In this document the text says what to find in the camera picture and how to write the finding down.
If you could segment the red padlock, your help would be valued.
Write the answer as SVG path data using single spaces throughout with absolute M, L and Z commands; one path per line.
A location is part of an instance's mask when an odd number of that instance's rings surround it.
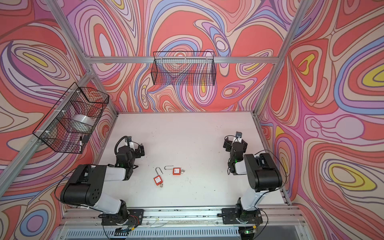
M 174 176 L 180 176 L 185 172 L 184 169 L 175 166 L 165 166 L 164 170 L 172 170 Z
M 162 177 L 161 177 L 161 175 L 163 174 L 163 172 L 162 172 L 162 170 L 161 170 L 159 167 L 156 167 L 156 168 L 155 168 L 155 171 L 156 171 L 156 174 L 157 174 L 157 175 L 154 177 L 154 182 L 155 182 L 155 184 L 156 184 L 158 187 L 162 188 L 163 185 L 164 185 L 163 179 L 162 179 Z

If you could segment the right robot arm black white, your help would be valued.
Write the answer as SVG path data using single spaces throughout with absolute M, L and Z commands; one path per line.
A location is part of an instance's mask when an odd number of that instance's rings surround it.
M 254 224 L 263 222 L 259 204 L 271 192 L 283 186 L 283 178 L 269 153 L 260 151 L 246 154 L 248 144 L 240 136 L 226 136 L 223 148 L 230 153 L 227 174 L 246 176 L 249 187 L 234 208 L 223 208 L 225 225 Z

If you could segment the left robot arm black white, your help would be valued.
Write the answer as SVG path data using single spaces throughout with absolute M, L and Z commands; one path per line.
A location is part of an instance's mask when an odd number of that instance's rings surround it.
M 121 137 L 114 147 L 116 163 L 111 165 L 79 165 L 60 193 L 60 202 L 67 205 L 90 208 L 100 212 L 102 226 L 129 226 L 142 224 L 143 210 L 129 211 L 124 200 L 103 191 L 105 182 L 128 181 L 138 168 L 136 159 L 145 155 L 143 144 L 131 136 Z

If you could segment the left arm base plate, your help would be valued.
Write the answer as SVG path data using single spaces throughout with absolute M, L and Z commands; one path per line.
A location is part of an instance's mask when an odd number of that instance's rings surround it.
M 143 222 L 144 209 L 130 209 L 126 213 L 114 215 L 100 214 L 103 226 L 128 226 L 137 227 Z

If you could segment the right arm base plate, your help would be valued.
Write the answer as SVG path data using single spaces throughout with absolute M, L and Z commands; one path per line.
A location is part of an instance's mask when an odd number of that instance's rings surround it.
M 260 210 L 243 211 L 236 208 L 223 208 L 217 216 L 222 218 L 225 225 L 252 224 L 258 226 L 263 223 Z

